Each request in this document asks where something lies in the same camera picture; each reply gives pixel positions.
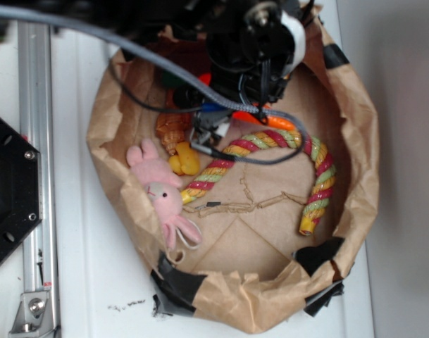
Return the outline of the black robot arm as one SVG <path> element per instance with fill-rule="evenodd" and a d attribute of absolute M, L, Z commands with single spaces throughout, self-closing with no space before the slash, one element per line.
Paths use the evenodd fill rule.
<path fill-rule="evenodd" d="M 203 39 L 211 88 L 236 104 L 275 103 L 306 53 L 312 7 L 298 1 L 39 1 L 38 9 L 111 29 L 146 45 L 169 27 L 174 38 Z"/>

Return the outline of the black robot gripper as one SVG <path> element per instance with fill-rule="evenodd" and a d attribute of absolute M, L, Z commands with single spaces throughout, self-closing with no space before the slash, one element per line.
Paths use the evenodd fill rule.
<path fill-rule="evenodd" d="M 206 34 L 214 90 L 257 108 L 283 97 L 306 53 L 298 1 L 195 1 L 191 13 Z"/>

